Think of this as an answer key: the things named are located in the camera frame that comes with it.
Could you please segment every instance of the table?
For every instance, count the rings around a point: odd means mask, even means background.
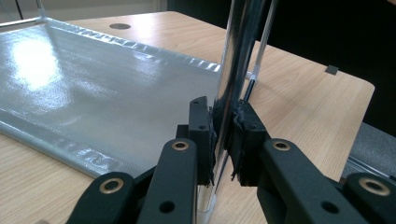
[[[220,62],[225,37],[225,30],[176,12],[70,23],[215,63]],[[113,23],[131,28],[112,29]],[[271,46],[262,67],[250,102],[269,134],[294,142],[323,174],[338,180],[374,86],[340,71],[331,75],[325,65]],[[256,188],[231,182],[231,172],[228,163],[210,222],[263,223]],[[91,177],[1,134],[0,180],[0,223],[64,223],[92,182]]]

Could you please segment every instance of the white wall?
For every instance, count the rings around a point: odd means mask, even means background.
[[[25,19],[37,17],[35,0],[18,0]],[[47,15],[59,21],[141,14],[166,10],[166,0],[42,0]],[[15,0],[0,0],[0,22],[19,19]]]

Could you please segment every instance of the held plastic sheet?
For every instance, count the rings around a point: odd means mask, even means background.
[[[216,63],[52,19],[0,46],[0,132],[92,176],[156,165],[219,82]]]

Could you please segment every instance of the dark background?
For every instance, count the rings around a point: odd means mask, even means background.
[[[231,0],[168,1],[169,10],[222,28],[230,6]],[[386,0],[279,0],[269,44],[373,83],[364,122],[396,136],[396,6]]]

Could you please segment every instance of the grey plastic sheet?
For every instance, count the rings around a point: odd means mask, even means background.
[[[0,132],[92,176],[155,166],[219,83],[216,63],[52,19],[0,46]]]

